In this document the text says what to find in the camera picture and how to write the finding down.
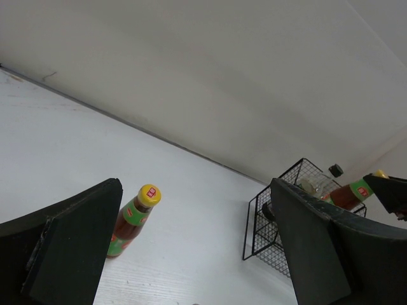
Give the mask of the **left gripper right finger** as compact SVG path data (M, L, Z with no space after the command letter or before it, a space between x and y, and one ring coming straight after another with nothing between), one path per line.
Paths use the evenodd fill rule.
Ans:
M282 180L272 207L298 304L406 304L406 230Z

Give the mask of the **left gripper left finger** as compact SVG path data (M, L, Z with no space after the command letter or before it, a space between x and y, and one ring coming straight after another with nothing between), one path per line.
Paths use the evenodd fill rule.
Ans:
M93 304L123 195L119 179L1 224L1 304Z

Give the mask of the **tall clear black-cap bottle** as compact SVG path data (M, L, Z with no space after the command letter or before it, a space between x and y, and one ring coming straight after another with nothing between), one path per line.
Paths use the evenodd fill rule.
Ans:
M288 170L279 176L280 179L298 186L307 193L321 198L339 186L336 178L343 175L338 164L331 165L323 171L309 159L301 158ZM262 190L256 197L256 212L261 220L274 222L272 207L271 184Z

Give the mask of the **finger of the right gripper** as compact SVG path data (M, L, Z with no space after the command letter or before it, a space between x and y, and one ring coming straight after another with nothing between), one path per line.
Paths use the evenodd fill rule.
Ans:
M365 175L363 179L389 214L406 221L406 179Z

